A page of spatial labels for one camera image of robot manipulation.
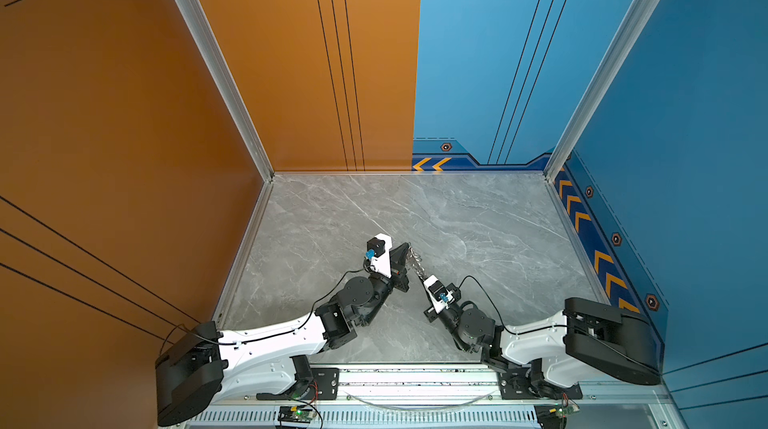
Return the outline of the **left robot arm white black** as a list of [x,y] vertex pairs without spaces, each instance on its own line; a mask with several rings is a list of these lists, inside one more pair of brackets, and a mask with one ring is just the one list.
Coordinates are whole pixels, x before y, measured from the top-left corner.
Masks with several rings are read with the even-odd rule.
[[298,399],[314,377],[309,358],[337,349],[370,325],[394,290],[406,292],[411,246],[393,247],[382,235],[370,239],[363,267],[348,271],[304,315],[247,330],[201,323],[155,361],[157,423],[186,422],[224,399]]

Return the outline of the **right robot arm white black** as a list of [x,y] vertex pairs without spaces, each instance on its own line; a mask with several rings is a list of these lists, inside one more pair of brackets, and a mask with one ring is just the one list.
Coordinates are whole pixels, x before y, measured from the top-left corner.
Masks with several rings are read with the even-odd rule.
[[571,297],[553,316],[510,326],[462,300],[458,286],[434,275],[420,281],[427,319],[440,321],[458,349],[479,354],[507,399],[579,399],[581,382],[600,375],[640,386],[661,382],[650,321],[636,312]]

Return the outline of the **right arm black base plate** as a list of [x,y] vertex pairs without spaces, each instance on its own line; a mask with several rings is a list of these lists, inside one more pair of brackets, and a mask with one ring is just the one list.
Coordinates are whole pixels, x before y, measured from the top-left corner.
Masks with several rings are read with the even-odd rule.
[[583,393],[579,384],[563,388],[547,382],[541,372],[531,367],[513,368],[497,374],[503,400],[550,399],[580,400]]

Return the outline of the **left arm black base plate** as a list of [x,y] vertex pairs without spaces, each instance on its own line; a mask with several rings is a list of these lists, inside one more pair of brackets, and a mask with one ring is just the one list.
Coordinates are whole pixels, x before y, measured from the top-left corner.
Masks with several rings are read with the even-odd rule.
[[260,401],[333,401],[337,399],[340,370],[336,367],[311,367],[312,375],[300,373],[299,379],[280,394],[261,392],[256,395]]

